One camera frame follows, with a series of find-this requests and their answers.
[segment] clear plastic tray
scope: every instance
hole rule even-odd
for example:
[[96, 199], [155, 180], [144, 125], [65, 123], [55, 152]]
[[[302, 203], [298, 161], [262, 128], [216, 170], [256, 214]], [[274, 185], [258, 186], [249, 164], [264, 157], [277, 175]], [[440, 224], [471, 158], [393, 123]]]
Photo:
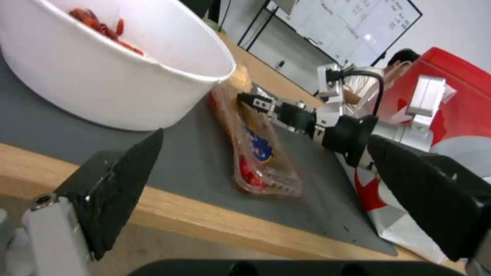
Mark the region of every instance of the clear plastic tray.
[[226, 83], [210, 93], [211, 106], [232, 140], [238, 187], [254, 195], [300, 196], [302, 183], [271, 122], [264, 114], [238, 105], [238, 93]]

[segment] white shirt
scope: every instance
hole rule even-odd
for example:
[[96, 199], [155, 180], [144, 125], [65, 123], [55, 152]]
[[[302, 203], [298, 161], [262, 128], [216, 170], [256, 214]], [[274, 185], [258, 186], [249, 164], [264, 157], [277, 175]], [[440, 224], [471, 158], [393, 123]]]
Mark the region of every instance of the white shirt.
[[[383, 69], [375, 67], [361, 67], [356, 68], [359, 71], [369, 71], [379, 74], [383, 77]], [[377, 83], [377, 79], [368, 76], [352, 76], [344, 79], [344, 89], [350, 91], [356, 96], [362, 98], [366, 92], [372, 87], [372, 85]]]

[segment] blue label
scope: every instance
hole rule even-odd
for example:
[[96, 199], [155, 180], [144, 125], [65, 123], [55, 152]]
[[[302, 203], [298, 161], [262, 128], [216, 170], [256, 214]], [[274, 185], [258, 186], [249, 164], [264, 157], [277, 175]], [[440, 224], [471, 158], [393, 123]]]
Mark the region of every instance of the blue label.
[[249, 127], [244, 126], [244, 128], [249, 134], [250, 147], [257, 160], [266, 162], [269, 158], [273, 157], [273, 148], [270, 146], [269, 141], [259, 136]]

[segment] floor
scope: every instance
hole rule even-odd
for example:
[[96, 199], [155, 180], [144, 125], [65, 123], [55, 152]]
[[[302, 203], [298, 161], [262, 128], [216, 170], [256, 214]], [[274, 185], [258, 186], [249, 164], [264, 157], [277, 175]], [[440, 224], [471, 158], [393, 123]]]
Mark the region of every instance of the floor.
[[[19, 226], [22, 213], [30, 202], [0, 195], [0, 208], [7, 210], [11, 221]], [[113, 250], [101, 262], [91, 264], [95, 276], [123, 276], [136, 268], [159, 259], [280, 259], [280, 257], [203, 241], [171, 232], [126, 225]]]

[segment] gray table mat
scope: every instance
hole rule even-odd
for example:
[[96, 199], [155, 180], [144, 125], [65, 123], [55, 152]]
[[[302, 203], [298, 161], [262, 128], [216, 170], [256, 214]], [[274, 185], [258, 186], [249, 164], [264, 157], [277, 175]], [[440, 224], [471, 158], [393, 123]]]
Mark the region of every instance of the gray table mat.
[[[374, 232], [332, 152], [307, 137], [281, 128], [277, 132], [304, 184], [299, 199], [255, 198], [233, 187], [233, 150], [205, 100], [164, 131], [162, 151], [148, 185], [396, 255], [394, 246]], [[99, 150], [126, 149], [147, 135], [107, 128], [63, 111], [26, 87], [0, 56], [1, 143], [82, 164]]]

